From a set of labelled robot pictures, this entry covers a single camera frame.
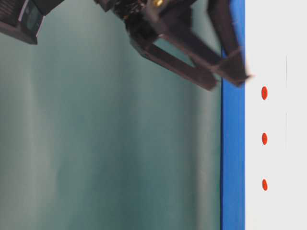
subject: white panel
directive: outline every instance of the white panel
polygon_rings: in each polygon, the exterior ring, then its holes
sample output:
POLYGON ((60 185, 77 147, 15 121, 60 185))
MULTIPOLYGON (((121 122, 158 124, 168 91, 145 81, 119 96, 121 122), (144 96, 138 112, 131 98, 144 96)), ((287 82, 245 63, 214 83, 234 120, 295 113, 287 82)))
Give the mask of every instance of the white panel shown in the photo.
POLYGON ((246 0, 246 230, 307 228, 305 7, 246 0))

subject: blue edge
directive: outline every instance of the blue edge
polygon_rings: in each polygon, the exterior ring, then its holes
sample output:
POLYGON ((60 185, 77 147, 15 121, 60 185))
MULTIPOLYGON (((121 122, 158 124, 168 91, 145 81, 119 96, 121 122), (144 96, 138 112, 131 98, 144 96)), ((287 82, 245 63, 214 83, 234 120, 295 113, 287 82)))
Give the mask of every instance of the blue edge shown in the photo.
MULTIPOLYGON (((245 60, 245 0, 231 11, 245 60)), ((245 229, 245 86, 222 82, 221 229, 245 229)))

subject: brass screw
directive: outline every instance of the brass screw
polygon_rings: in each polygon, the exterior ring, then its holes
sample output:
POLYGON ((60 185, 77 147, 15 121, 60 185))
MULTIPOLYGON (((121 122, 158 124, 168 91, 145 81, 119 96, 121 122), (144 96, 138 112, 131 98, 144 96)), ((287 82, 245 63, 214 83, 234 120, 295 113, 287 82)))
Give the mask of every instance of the brass screw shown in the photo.
POLYGON ((160 7, 163 4, 164 0, 153 0, 155 7, 160 7))

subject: teal background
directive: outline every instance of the teal background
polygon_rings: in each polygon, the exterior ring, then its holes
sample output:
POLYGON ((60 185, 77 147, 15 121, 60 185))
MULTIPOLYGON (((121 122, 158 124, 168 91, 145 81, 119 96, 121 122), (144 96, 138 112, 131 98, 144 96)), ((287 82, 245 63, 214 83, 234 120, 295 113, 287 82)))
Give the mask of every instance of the teal background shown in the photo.
MULTIPOLYGON (((205 5, 194 30, 218 52, 205 5)), ((219 229, 220 84, 143 59, 91 0, 38 42, 0 34, 0 229, 219 229)))

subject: black mechanical part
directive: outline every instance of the black mechanical part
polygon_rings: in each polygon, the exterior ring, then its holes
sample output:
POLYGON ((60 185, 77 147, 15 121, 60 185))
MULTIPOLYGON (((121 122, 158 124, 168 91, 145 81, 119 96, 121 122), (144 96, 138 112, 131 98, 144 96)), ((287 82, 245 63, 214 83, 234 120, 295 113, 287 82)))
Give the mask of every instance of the black mechanical part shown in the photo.
POLYGON ((54 8, 60 5, 64 0, 33 0, 43 15, 49 14, 54 8))
POLYGON ((95 0, 125 22, 133 47, 149 59, 189 81, 211 90, 214 73, 236 86, 248 76, 238 44, 229 0, 209 0, 207 12, 227 55, 222 58, 191 30, 190 6, 196 0, 95 0), (190 57, 190 66, 154 45, 164 39, 190 57))
POLYGON ((63 0, 0 0, 0 32, 37 44, 44 15, 63 0))

